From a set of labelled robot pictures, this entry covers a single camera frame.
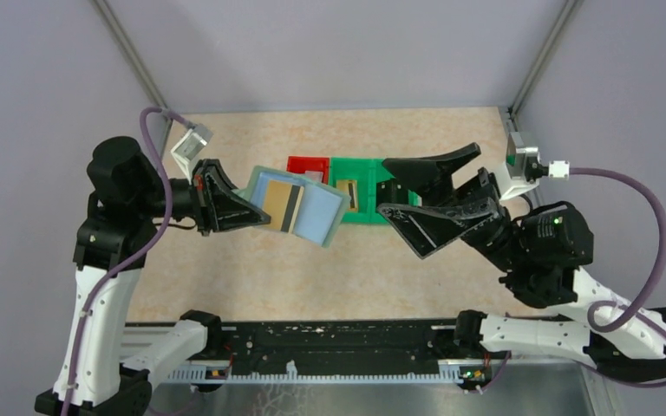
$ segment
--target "green tray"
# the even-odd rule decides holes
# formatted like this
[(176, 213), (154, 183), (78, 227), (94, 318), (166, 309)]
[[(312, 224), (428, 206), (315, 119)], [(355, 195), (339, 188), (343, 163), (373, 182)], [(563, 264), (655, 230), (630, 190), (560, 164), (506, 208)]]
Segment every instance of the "green tray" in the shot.
[[(392, 178), (391, 173), (382, 166), (383, 159), (330, 158), (329, 183), (336, 186), (340, 179), (356, 181), (358, 192), (358, 212), (343, 214), (344, 223), (386, 224), (376, 212), (376, 183)], [(414, 192), (409, 193), (409, 203), (417, 205), (419, 198)]]

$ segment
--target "beige table surface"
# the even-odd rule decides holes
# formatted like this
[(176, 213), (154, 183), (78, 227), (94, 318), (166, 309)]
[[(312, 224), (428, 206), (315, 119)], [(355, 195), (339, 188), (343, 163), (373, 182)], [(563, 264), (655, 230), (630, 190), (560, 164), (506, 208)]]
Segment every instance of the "beige table surface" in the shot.
[[(187, 117), (215, 133), (201, 157), (220, 159), (239, 188), (255, 165), (285, 169), (288, 155), (420, 157), (475, 141), (482, 154), (454, 175), (459, 185), (480, 166), (492, 170), (506, 148), (495, 107)], [(183, 133), (175, 126), (167, 149)], [(168, 150), (164, 163), (170, 177), (182, 176)], [(507, 206), (513, 214), (526, 208), (520, 200)], [(420, 260), (387, 225), (342, 224), (328, 249), (253, 228), (210, 237), (170, 229), (149, 253), (128, 319), (174, 321), (188, 309), (225, 321), (444, 317), (463, 309), (531, 314), (500, 276), (461, 241)]]

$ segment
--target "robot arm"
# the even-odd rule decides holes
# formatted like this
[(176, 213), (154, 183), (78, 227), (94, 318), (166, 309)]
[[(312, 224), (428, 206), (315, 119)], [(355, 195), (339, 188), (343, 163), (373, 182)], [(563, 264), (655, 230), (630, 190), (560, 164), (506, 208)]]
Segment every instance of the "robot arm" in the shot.
[[(514, 319), (462, 312), (456, 338), (489, 352), (552, 354), (582, 362), (613, 378), (640, 382), (666, 378), (666, 340), (636, 316), (615, 331), (597, 333), (588, 325), (597, 301), (629, 302), (596, 282), (583, 268), (593, 260), (593, 233), (570, 203), (547, 205), (512, 219), (500, 201), (527, 192), (539, 178), (567, 177), (566, 162), (539, 163), (537, 148), (510, 137), (506, 163), (491, 173), (484, 168), (464, 185), (451, 175), (480, 154), (471, 144), (455, 152), (420, 159), (385, 159), (386, 167), (422, 206), (381, 204), (377, 210), (420, 257), (462, 239), (506, 273), (500, 278), (525, 305), (544, 309), (563, 322)], [(599, 324), (622, 310), (597, 310)], [(666, 308), (639, 314), (666, 331)]]
[[(103, 284), (88, 312), (83, 310), (91, 301), (88, 294), (108, 270), (154, 236), (153, 218), (162, 217), (165, 199), (157, 172), (129, 137), (101, 143), (88, 176), (95, 192), (88, 199), (88, 218), (77, 232), (77, 293), (68, 350), (55, 385), (37, 396), (35, 410), (60, 414), (72, 390), (69, 414), (143, 414), (152, 391), (181, 362), (197, 353), (213, 356), (223, 351), (220, 319), (191, 311), (162, 340), (119, 363), (128, 305), (145, 257)], [(234, 193), (236, 187), (218, 160), (197, 161), (188, 179), (170, 179), (172, 216), (194, 219), (202, 235), (269, 223), (269, 215)], [(79, 354), (73, 356), (76, 342)], [(75, 381), (69, 385), (71, 363)]]

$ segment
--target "white wall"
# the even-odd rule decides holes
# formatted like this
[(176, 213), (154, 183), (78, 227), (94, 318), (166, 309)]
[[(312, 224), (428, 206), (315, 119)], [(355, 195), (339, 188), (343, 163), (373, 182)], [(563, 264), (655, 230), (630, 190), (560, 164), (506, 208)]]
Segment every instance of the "white wall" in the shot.
[[(632, 175), (666, 208), (666, 2), (585, 2), (519, 121), (547, 159)], [(604, 179), (541, 188), (585, 214), (596, 235), (591, 273), (635, 296), (657, 247), (642, 198)], [(648, 306), (666, 306), (666, 272)], [(620, 393), (629, 415), (666, 414), (666, 389)]]
[(511, 105), (565, 0), (113, 0), (189, 113)]
[(90, 2), (0, 2), (0, 414), (31, 414), (59, 372), (86, 164), (148, 104)]

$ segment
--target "purple cable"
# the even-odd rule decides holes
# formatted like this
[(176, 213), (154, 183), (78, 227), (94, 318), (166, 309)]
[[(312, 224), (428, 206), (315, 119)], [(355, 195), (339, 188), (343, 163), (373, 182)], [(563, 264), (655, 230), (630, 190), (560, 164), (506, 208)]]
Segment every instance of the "purple cable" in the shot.
[(492, 379), (488, 382), (488, 384), (483, 386), (481, 388), (481, 391), (479, 391), (479, 390), (467, 390), (467, 392), (469, 392), (469, 393), (481, 393), (481, 394), (486, 393), (486, 390), (488, 390), (492, 386), (492, 384), (494, 382), (496, 382), (501, 377), (501, 375), (504, 373), (504, 367), (506, 367), (506, 362), (509, 361), (509, 359), (511, 359), (511, 358), (512, 358), (512, 351), (507, 351), (506, 355), (504, 356), (504, 360), (502, 360), (501, 364), (499, 364), (499, 369), (496, 370), (496, 374), (494, 375), (494, 377), (492, 377)]
[(80, 346), (81, 346), (83, 332), (85, 331), (86, 318), (88, 317), (88, 312), (90, 311), (90, 307), (93, 305), (93, 300), (95, 299), (96, 296), (98, 296), (98, 292), (100, 292), (101, 288), (106, 284), (106, 282), (108, 282), (108, 279), (111, 279), (112, 277), (118, 275), (129, 264), (135, 262), (140, 257), (147, 254), (147, 252), (152, 247), (154, 247), (154, 245), (157, 244), (158, 241), (160, 241), (160, 238), (165, 233), (167, 225), (170, 222), (170, 217), (172, 216), (173, 200), (172, 200), (172, 190), (170, 188), (170, 181), (169, 178), (167, 177), (167, 172), (165, 171), (165, 167), (162, 165), (162, 158), (157, 152), (157, 149), (154, 147), (152, 138), (149, 136), (149, 128), (147, 127), (147, 116), (152, 113), (164, 114), (166, 117), (176, 120), (177, 122), (181, 123), (186, 127), (190, 126), (191, 124), (187, 120), (185, 120), (185, 118), (183, 118), (181, 115), (175, 113), (172, 110), (168, 110), (162, 107), (147, 107), (139, 115), (139, 127), (141, 129), (141, 136), (144, 139), (144, 144), (147, 148), (147, 152), (149, 153), (150, 159), (154, 161), (154, 163), (156, 163), (157, 165), (157, 173), (160, 175), (162, 188), (164, 189), (165, 192), (165, 201), (166, 201), (165, 216), (162, 218), (162, 224), (160, 225), (160, 228), (157, 229), (157, 233), (154, 234), (154, 237), (152, 237), (152, 239), (149, 240), (149, 242), (147, 242), (147, 244), (144, 247), (142, 247), (139, 251), (134, 253), (132, 256), (129, 256), (126, 260), (124, 260), (121, 263), (118, 263), (115, 267), (109, 270), (106, 273), (106, 275), (102, 277), (101, 280), (99, 280), (98, 283), (93, 287), (93, 289), (88, 293), (88, 296), (86, 296), (85, 304), (83, 304), (83, 307), (81, 309), (82, 315), (80, 318), (78, 318), (78, 323), (75, 326), (75, 339), (73, 340), (73, 348), (72, 351), (70, 352), (70, 362), (68, 370), (68, 388), (65, 392), (65, 400), (62, 403), (62, 410), (60, 411), (61, 416), (68, 416), (68, 412), (70, 409), (70, 402), (73, 399), (72, 386), (75, 384), (75, 377), (77, 376), (75, 368), (77, 367), (78, 356), (80, 355)]
[(657, 248), (657, 257), (655, 258), (655, 264), (652, 266), (652, 271), (650, 272), (650, 277), (647, 278), (647, 282), (642, 287), (642, 290), (639, 291), (639, 294), (632, 301), (631, 305), (613, 322), (610, 322), (606, 325), (599, 325), (596, 322), (596, 310), (603, 306), (614, 306), (613, 302), (610, 301), (601, 301), (594, 302), (591, 307), (588, 309), (588, 323), (591, 325), (591, 328), (597, 332), (611, 332), (617, 330), (619, 327), (624, 325), (636, 315), (639, 309), (647, 302), (647, 299), (652, 294), (652, 290), (655, 290), (655, 287), (660, 283), (660, 278), (663, 276), (663, 270), (665, 269), (666, 264), (666, 214), (663, 205), (660, 203), (660, 199), (645, 185), (641, 184), (636, 179), (630, 178), (627, 175), (624, 175), (619, 172), (608, 171), (605, 169), (595, 169), (591, 167), (572, 167), (571, 175), (588, 175), (588, 176), (599, 176), (603, 178), (615, 179), (619, 182), (622, 182), (626, 185), (631, 186), (639, 193), (642, 194), (647, 199), (647, 202), (650, 203), (652, 211), (655, 213), (657, 218), (657, 228), (660, 233), (659, 246)]
[[(657, 247), (657, 256), (655, 257), (655, 264), (652, 266), (652, 271), (650, 272), (650, 276), (647, 278), (647, 282), (645, 282), (644, 286), (639, 291), (637, 297), (631, 302), (629, 306), (617, 305), (617, 303), (613, 301), (598, 301), (592, 303), (591, 306), (588, 308), (588, 316), (587, 316), (588, 323), (589, 325), (591, 325), (591, 329), (593, 329), (598, 333), (611, 332), (617, 330), (626, 322), (628, 322), (632, 317), (636, 316), (637, 319), (646, 323), (650, 328), (654, 329), (659, 335), (664, 337), (666, 340), (666, 330), (662, 329), (659, 325), (655, 324), (650, 318), (637, 313), (639, 309), (641, 309), (642, 306), (645, 304), (645, 302), (647, 302), (647, 299), (650, 297), (652, 291), (655, 289), (657, 284), (660, 283), (660, 278), (663, 276), (663, 271), (665, 270), (666, 214), (665, 214), (665, 209), (663, 208), (663, 204), (660, 203), (660, 199), (647, 186), (643, 185), (638, 180), (631, 178), (627, 175), (624, 175), (622, 173), (609, 171), (606, 169), (597, 169), (592, 167), (572, 167), (570, 172), (571, 175), (598, 176), (601, 178), (614, 179), (632, 187), (637, 192), (641, 193), (642, 196), (644, 196), (644, 198), (647, 199), (647, 202), (650, 203), (650, 207), (652, 207), (652, 211), (655, 213), (655, 218), (657, 219), (657, 228), (659, 230), (659, 235), (660, 235), (659, 244)], [(609, 306), (612, 308), (619, 307), (620, 309), (623, 309), (624, 312), (613, 322), (610, 322), (606, 325), (599, 325), (596, 322), (595, 314), (597, 309), (602, 308), (604, 306)], [(592, 372), (598, 374), (598, 372), (594, 368), (588, 367), (586, 365), (584, 366), (589, 370), (591, 370)], [(638, 387), (638, 388), (666, 387), (666, 380), (657, 383), (643, 384), (643, 383), (629, 383), (626, 381), (615, 380), (612, 379), (611, 377), (607, 378), (619, 384), (631, 387)]]
[[(610, 305), (605, 305), (605, 306), (615, 306), (615, 303), (614, 303), (614, 302), (609, 302), (609, 301), (601, 301), (601, 302), (607, 302), (607, 303), (610, 304)], [(619, 308), (620, 308), (620, 309), (627, 309), (627, 307), (625, 307), (624, 305), (619, 305)], [(647, 326), (649, 326), (650, 328), (654, 329), (658, 334), (662, 335), (662, 336), (666, 339), (666, 330), (662, 329), (659, 325), (657, 325), (656, 323), (654, 323), (650, 318), (648, 318), (648, 317), (645, 316), (645, 315), (637, 315), (637, 319), (639, 319), (640, 321), (646, 323)], [(586, 365), (585, 365), (584, 363), (582, 363), (582, 362), (579, 363), (579, 364), (582, 365), (582, 366), (584, 366), (584, 367), (586, 367), (586, 368), (587, 368), (589, 371), (591, 371), (592, 373), (598, 374), (598, 375), (600, 375), (600, 376), (602, 376), (602, 377), (605, 377), (605, 378), (607, 378), (607, 379), (609, 379), (609, 380), (611, 380), (611, 381), (614, 381), (615, 383), (618, 383), (618, 384), (621, 384), (621, 385), (624, 385), (624, 386), (635, 387), (635, 388), (657, 388), (657, 387), (666, 387), (666, 380), (665, 380), (665, 381), (659, 381), (659, 382), (657, 382), (657, 383), (631, 383), (631, 382), (628, 382), (628, 381), (621, 381), (621, 380), (617, 380), (617, 379), (612, 379), (611, 377), (607, 377), (607, 376), (605, 376), (605, 375), (599, 373), (595, 368), (591, 368), (591, 367), (589, 367), (589, 366), (586, 366)]]

